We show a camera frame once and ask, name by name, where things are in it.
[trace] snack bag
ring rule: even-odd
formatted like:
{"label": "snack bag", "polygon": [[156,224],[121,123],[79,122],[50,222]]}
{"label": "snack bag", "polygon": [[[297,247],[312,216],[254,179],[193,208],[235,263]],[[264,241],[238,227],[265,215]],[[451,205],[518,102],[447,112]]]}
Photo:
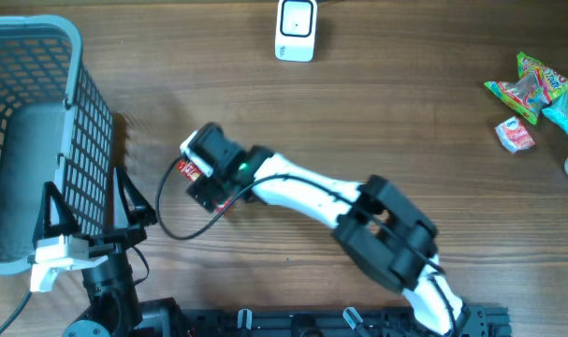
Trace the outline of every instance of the snack bag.
{"label": "snack bag", "polygon": [[553,101],[568,91],[568,79],[534,58],[527,56],[524,52],[517,55],[517,64],[519,78],[531,71],[539,70],[541,72],[541,83],[545,89],[544,95],[547,100]]}
{"label": "snack bag", "polygon": [[542,113],[568,135],[568,92],[558,97],[549,108],[543,109]]}
{"label": "snack bag", "polygon": [[535,145],[533,138],[517,117],[512,117],[496,126],[496,133],[500,137],[502,145],[511,154],[516,151],[529,149]]}
{"label": "snack bag", "polygon": [[544,95],[541,69],[528,71],[518,82],[488,81],[485,83],[507,106],[520,113],[531,124],[537,124],[542,107],[550,100]]}

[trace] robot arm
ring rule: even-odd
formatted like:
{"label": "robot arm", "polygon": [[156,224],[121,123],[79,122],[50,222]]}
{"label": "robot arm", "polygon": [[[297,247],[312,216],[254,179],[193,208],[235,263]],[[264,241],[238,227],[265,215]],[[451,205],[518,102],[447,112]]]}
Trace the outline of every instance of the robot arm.
{"label": "robot arm", "polygon": [[[365,274],[411,303],[424,327],[445,335],[456,329],[454,322],[460,326],[466,319],[462,300],[432,267],[439,263],[435,225],[387,180],[371,176],[366,183],[344,182],[301,168],[263,147],[246,152],[214,124],[193,133],[180,150],[202,172],[188,193],[208,211],[261,181],[247,199],[254,196],[301,212],[331,228]],[[373,235],[368,224],[383,211],[389,218]]]}

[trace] wooden table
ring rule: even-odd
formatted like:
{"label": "wooden table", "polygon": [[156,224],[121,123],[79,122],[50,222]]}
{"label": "wooden table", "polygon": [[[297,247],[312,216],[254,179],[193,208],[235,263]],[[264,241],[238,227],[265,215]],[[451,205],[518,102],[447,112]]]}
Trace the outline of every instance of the wooden table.
{"label": "wooden table", "polygon": [[[568,336],[568,137],[544,120],[510,155],[493,126],[514,115],[484,81],[517,79],[525,51],[568,77],[568,2],[331,1],[309,64],[273,55],[275,2],[0,8],[56,13],[84,37],[84,61],[116,114],[118,162],[144,195],[179,144],[208,121],[328,176],[386,176],[437,224],[448,280],[469,302],[507,306],[515,336]],[[209,220],[173,175],[168,225]],[[239,205],[192,242],[148,230],[141,300],[184,308],[377,308],[405,302],[364,276],[297,213]],[[131,256],[135,275],[144,273]],[[87,306],[78,272],[35,294],[7,336],[58,335]],[[0,278],[0,324],[29,275]]]}

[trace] gray basket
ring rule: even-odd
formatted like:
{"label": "gray basket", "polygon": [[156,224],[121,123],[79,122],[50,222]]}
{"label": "gray basket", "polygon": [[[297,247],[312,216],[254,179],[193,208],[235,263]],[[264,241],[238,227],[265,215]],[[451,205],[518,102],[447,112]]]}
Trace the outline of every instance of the gray basket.
{"label": "gray basket", "polygon": [[81,55],[64,18],[0,17],[0,274],[30,268],[44,182],[83,233],[105,225],[113,119]]}

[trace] cable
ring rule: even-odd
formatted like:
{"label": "cable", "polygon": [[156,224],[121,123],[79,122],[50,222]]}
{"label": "cable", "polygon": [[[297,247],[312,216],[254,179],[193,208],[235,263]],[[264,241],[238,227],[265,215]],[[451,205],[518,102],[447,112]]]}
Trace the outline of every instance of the cable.
{"label": "cable", "polygon": [[[239,191],[239,193],[233,197],[226,205],[225,207],[218,212],[212,219],[211,221],[205,225],[203,228],[201,228],[199,231],[188,235],[188,236],[178,236],[173,234],[173,232],[171,232],[169,229],[167,229],[167,227],[165,226],[165,224],[163,223],[163,219],[161,218],[161,192],[163,191],[163,186],[165,184],[165,181],[167,180],[167,177],[169,176],[169,173],[171,173],[171,171],[173,170],[173,168],[175,168],[175,166],[178,164],[178,162],[181,160],[181,157],[176,158],[171,165],[169,165],[169,168],[167,169],[167,172],[165,172],[165,174],[163,175],[163,179],[161,180],[160,184],[159,184],[159,188],[156,192],[156,198],[155,198],[155,204],[154,207],[156,209],[156,217],[157,220],[159,222],[159,225],[161,226],[161,228],[165,231],[165,233],[174,240],[180,240],[180,241],[188,241],[188,240],[192,240],[194,238],[197,238],[198,236],[202,235],[204,232],[206,232],[209,228],[211,228],[219,219],[221,219],[221,217],[224,215],[225,212],[227,212],[227,210],[238,200],[240,199],[242,196],[244,196],[248,191],[250,191],[253,187],[270,181],[270,180],[274,180],[274,179],[283,179],[283,180],[295,180],[295,181],[299,181],[302,183],[306,183],[308,185],[311,185],[317,189],[320,189],[321,191],[327,193],[330,196],[335,197],[336,199],[350,205],[350,206],[354,206],[353,202],[347,198],[342,197],[340,194],[333,192],[332,190],[330,190],[329,188],[319,184],[319,183],[315,183],[313,181],[310,181],[306,178],[302,178],[302,177],[298,177],[298,176],[292,176],[289,174],[275,174],[275,175],[271,175],[265,178],[261,178],[258,179],[256,181],[254,181],[253,183],[249,184],[248,186],[244,187],[241,191]],[[425,255],[423,255],[421,252],[418,252],[416,249],[414,249],[406,240],[402,239],[400,236],[398,236],[398,234],[396,234],[395,232],[393,232],[389,227],[387,227],[381,220],[377,219],[376,217],[374,217],[372,214],[370,214],[370,220],[373,221],[375,224],[377,224],[377,226],[379,228],[381,228],[387,235],[389,235],[393,240],[400,242],[406,249],[408,249],[411,253],[415,254],[417,257],[419,257],[421,260],[423,260],[425,262],[425,264],[429,265],[430,267],[434,268],[437,272],[441,273],[441,274],[445,274],[445,271],[442,267],[440,267],[438,264],[433,263],[430,261],[429,258],[427,258]]]}
{"label": "cable", "polygon": [[144,267],[146,267],[146,276],[142,277],[141,279],[137,279],[136,281],[134,281],[134,286],[137,286],[137,285],[141,284],[142,282],[144,282],[149,277],[149,275],[151,274],[151,267],[149,267],[149,263],[146,261],[146,258],[144,257],[142,252],[140,252],[140,250],[138,248],[132,247],[132,249],[134,249],[136,254],[138,254],[138,256],[140,256],[142,263],[144,263]]}
{"label": "cable", "polygon": [[433,272],[433,273],[430,274],[429,279],[430,279],[431,283],[433,284],[435,291],[437,291],[438,295],[440,295],[440,297],[442,298],[442,301],[444,302],[444,305],[445,305],[445,309],[447,310],[448,314],[450,315],[450,323],[452,324],[452,333],[450,334],[450,336],[459,337],[458,324],[456,323],[456,318],[454,317],[454,308],[452,308],[452,304],[450,304],[450,300],[448,300],[448,297],[445,296],[444,291],[442,290],[440,285],[437,283],[437,280],[435,279],[436,276],[443,276],[443,275],[440,274],[439,272]]}
{"label": "cable", "polygon": [[15,308],[13,314],[11,314],[11,316],[5,321],[5,323],[3,323],[3,325],[0,326],[0,335],[9,327],[9,325],[11,325],[11,323],[13,323],[15,318],[17,318],[18,315],[20,315],[23,308],[25,307],[26,304],[28,304],[28,301],[30,300],[31,297],[32,297],[32,291],[30,291],[30,288],[28,287],[28,291],[25,293],[25,295],[23,295],[23,299],[22,302],[20,302],[20,305],[18,305],[18,307]]}

